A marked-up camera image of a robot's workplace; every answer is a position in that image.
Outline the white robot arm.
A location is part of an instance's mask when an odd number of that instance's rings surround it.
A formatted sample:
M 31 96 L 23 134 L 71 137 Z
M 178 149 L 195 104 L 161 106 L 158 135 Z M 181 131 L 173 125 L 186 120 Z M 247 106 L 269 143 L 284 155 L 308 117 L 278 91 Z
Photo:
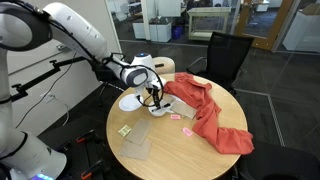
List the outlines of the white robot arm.
M 54 62 L 52 69 L 37 78 L 13 87 L 10 93 L 7 53 L 36 49 L 56 40 L 78 56 Z M 107 48 L 100 32 L 67 5 L 53 2 L 40 9 L 23 0 L 0 0 L 0 163 L 6 180 L 56 180 L 67 164 L 65 154 L 47 146 L 29 132 L 13 126 L 12 103 L 26 97 L 27 90 L 54 75 L 67 64 L 86 60 L 94 71 L 111 70 L 118 79 L 135 90 L 135 99 L 146 107 L 142 92 L 153 98 L 151 106 L 162 108 L 165 80 L 155 71 L 148 53 L 139 53 L 127 63 Z

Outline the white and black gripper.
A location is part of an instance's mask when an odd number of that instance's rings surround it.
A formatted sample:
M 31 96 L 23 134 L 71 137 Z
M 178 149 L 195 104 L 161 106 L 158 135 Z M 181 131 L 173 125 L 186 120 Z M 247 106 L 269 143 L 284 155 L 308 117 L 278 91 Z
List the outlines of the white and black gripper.
M 135 88 L 135 96 L 137 97 L 138 101 L 141 104 L 145 103 L 145 100 L 142 98 L 143 91 L 146 90 L 149 95 L 153 98 L 154 104 L 159 104 L 163 98 L 163 88 L 166 84 L 166 80 L 162 77 L 156 77 L 155 79 L 152 79 L 151 81 L 146 81 L 142 85 Z M 165 103 L 162 108 L 167 108 L 170 106 L 170 103 Z M 157 111 L 160 109 L 159 106 L 152 107 L 151 111 Z

